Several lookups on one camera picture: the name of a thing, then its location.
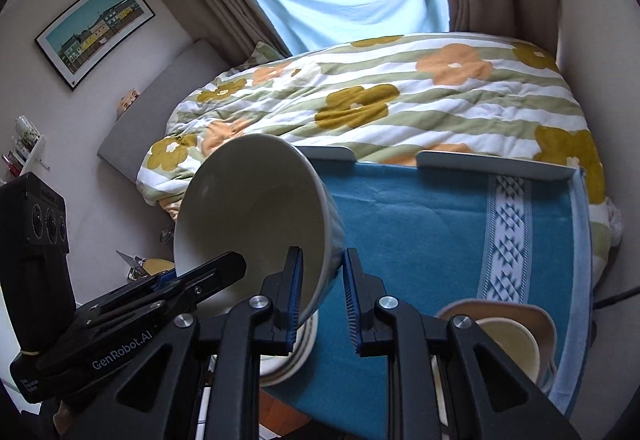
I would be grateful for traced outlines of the plain white deep plate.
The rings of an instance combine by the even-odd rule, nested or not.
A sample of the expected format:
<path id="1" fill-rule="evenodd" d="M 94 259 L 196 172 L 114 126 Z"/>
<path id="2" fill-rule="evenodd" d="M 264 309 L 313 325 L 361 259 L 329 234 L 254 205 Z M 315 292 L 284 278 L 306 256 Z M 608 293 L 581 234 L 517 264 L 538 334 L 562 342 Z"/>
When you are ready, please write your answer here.
<path id="1" fill-rule="evenodd" d="M 277 386 L 293 377 L 309 358 L 316 343 L 319 327 L 319 312 L 314 314 L 297 330 L 293 351 L 287 356 L 261 356 L 259 363 L 259 386 Z"/>

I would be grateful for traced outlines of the framed harbour houses picture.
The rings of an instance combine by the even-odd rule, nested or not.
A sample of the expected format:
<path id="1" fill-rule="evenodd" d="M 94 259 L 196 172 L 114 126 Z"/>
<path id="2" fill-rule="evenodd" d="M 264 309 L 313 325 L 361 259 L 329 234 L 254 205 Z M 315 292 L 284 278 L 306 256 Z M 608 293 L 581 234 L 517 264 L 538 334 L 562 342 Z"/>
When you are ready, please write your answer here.
<path id="1" fill-rule="evenodd" d="M 35 43 L 66 86 L 75 89 L 112 50 L 154 17 L 145 0 L 78 0 Z"/>

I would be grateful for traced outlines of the pink handled bowl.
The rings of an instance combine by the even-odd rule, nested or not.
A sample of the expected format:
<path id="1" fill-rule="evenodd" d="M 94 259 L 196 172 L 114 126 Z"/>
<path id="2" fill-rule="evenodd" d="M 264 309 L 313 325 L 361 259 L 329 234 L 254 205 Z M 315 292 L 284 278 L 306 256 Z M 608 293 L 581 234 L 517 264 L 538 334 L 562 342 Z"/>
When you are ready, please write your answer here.
<path id="1" fill-rule="evenodd" d="M 556 330 L 546 310 L 532 305 L 462 299 L 436 313 L 437 318 L 445 320 L 457 315 L 472 318 L 548 394 L 556 371 Z"/>

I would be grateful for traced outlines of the white crumpled plastic bag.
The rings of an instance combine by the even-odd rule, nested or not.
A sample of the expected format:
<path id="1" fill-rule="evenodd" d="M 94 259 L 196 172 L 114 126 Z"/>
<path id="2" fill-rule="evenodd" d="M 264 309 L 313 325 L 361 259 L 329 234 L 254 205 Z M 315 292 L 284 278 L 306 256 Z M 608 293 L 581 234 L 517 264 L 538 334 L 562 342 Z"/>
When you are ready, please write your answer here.
<path id="1" fill-rule="evenodd" d="M 623 214 L 610 197 L 605 198 L 605 205 L 608 210 L 611 247 L 619 247 L 624 233 Z"/>

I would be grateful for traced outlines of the small white bowl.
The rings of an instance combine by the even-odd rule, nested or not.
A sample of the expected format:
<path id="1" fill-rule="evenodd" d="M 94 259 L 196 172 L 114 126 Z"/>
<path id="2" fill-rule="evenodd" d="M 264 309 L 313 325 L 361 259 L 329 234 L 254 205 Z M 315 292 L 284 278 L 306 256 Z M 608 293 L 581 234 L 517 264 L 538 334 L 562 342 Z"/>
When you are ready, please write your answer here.
<path id="1" fill-rule="evenodd" d="M 540 350 L 527 327 L 518 321 L 500 317 L 480 319 L 477 324 L 532 382 L 537 382 Z"/>

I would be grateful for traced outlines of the cream ceramic bowl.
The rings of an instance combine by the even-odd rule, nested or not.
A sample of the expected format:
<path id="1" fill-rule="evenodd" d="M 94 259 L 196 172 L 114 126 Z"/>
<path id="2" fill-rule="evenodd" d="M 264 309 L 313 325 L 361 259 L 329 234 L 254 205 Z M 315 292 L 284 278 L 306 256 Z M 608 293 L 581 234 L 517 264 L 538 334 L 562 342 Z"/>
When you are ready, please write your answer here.
<path id="1" fill-rule="evenodd" d="M 174 238 L 175 267 L 184 275 L 226 252 L 246 261 L 242 280 L 198 306 L 221 315 L 259 293 L 283 269 L 292 246 L 304 255 L 299 319 L 318 310 L 337 275 L 344 223 L 328 188 L 294 145 L 267 135 L 234 138 L 201 164 L 186 188 Z"/>

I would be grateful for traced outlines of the floral striped duvet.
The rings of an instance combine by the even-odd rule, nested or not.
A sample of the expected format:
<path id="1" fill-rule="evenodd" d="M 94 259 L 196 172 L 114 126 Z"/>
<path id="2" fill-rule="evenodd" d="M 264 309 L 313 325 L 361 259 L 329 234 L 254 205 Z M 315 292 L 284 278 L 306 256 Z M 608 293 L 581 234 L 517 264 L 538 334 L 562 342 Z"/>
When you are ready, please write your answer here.
<path id="1" fill-rule="evenodd" d="M 541 48 L 469 33 L 369 38 L 219 73 L 177 104 L 137 174 L 151 205 L 178 213 L 201 164 L 249 134 L 342 145 L 362 162 L 412 166 L 448 151 L 581 168 L 593 270 L 611 249 L 605 179 L 582 107 Z"/>

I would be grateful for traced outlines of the green patterned pillow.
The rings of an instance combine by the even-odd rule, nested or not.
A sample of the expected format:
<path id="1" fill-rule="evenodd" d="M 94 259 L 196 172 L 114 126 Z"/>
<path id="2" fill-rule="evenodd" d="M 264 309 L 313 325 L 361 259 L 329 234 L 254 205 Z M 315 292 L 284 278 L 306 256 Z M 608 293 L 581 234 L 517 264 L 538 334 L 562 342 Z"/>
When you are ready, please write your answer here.
<path id="1" fill-rule="evenodd" d="M 267 43 L 258 42 L 254 50 L 250 53 L 250 56 L 239 66 L 239 69 L 244 71 L 261 66 L 262 64 L 279 61 L 283 58 L 284 56 L 278 49 L 273 48 Z"/>

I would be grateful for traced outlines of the grey padded headboard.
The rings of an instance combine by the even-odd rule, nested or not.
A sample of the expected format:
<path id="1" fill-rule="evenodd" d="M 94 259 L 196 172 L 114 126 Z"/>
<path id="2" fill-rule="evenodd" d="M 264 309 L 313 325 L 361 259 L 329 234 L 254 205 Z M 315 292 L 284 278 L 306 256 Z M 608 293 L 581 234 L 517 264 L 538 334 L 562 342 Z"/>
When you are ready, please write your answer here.
<path id="1" fill-rule="evenodd" d="M 209 42 L 195 42 L 143 90 L 106 135 L 96 155 L 136 183 L 145 154 L 165 136 L 166 123 L 177 104 L 230 68 Z"/>

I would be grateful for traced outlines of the small plush toy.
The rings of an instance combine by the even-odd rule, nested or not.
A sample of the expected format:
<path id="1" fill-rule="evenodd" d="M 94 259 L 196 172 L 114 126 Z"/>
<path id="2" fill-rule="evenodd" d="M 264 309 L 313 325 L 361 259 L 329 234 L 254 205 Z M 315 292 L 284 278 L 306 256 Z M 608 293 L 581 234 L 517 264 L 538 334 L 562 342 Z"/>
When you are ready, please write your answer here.
<path id="1" fill-rule="evenodd" d="M 121 117 L 134 104 L 134 101 L 136 101 L 138 97 L 139 92 L 137 89 L 131 89 L 125 96 L 122 96 L 122 98 L 119 99 L 116 108 L 117 117 Z"/>

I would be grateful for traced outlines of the blue patterned tablecloth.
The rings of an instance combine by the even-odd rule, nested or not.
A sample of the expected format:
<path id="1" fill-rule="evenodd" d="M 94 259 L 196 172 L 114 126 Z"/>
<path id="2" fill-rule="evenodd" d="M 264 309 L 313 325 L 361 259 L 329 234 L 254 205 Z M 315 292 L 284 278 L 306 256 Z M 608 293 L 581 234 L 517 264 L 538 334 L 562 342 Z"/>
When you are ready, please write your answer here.
<path id="1" fill-rule="evenodd" d="M 506 212 L 524 223 L 522 261 L 503 263 L 487 239 L 497 232 L 498 182 L 483 173 L 373 163 L 316 161 L 343 219 L 346 244 L 388 293 L 424 315 L 462 299 L 531 304 L 552 318 L 556 374 L 550 400 L 573 411 L 589 347 L 591 240 L 582 174 L 508 181 L 525 197 Z M 382 439 L 386 362 L 362 359 L 349 337 L 343 286 L 319 309 L 316 342 L 297 373 L 270 394 L 319 422 Z"/>

